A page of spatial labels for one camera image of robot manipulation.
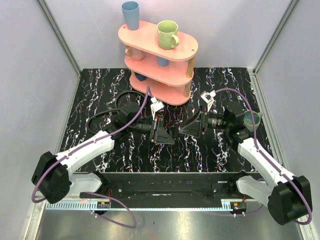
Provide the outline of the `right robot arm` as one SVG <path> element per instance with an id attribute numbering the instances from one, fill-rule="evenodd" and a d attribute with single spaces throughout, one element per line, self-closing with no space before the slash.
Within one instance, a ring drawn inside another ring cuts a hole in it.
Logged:
<path id="1" fill-rule="evenodd" d="M 295 176 L 281 166 L 254 138 L 245 126 L 249 111 L 238 102 L 230 101 L 221 116 L 209 114 L 205 108 L 184 122 L 179 129 L 182 135 L 200 137 L 208 129 L 223 130 L 227 144 L 250 162 L 263 180 L 255 180 L 247 173 L 237 173 L 228 180 L 227 192 L 232 198 L 247 195 L 266 206 L 272 218 L 285 225 L 308 216 L 312 219 L 312 196 L 310 182 L 306 177 Z"/>

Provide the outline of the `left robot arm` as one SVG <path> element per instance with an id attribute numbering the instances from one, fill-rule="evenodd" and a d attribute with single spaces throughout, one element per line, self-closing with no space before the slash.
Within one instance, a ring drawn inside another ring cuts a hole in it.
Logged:
<path id="1" fill-rule="evenodd" d="M 35 189 L 50 204 L 70 195 L 81 198 L 111 196 L 109 181 L 101 173 L 76 171 L 94 158 L 112 151 L 129 133 L 146 134 L 155 144 L 174 144 L 163 126 L 163 119 L 156 116 L 140 118 L 141 111 L 142 107 L 137 103 L 117 108 L 111 122 L 88 140 L 63 152 L 43 153 L 31 178 Z"/>

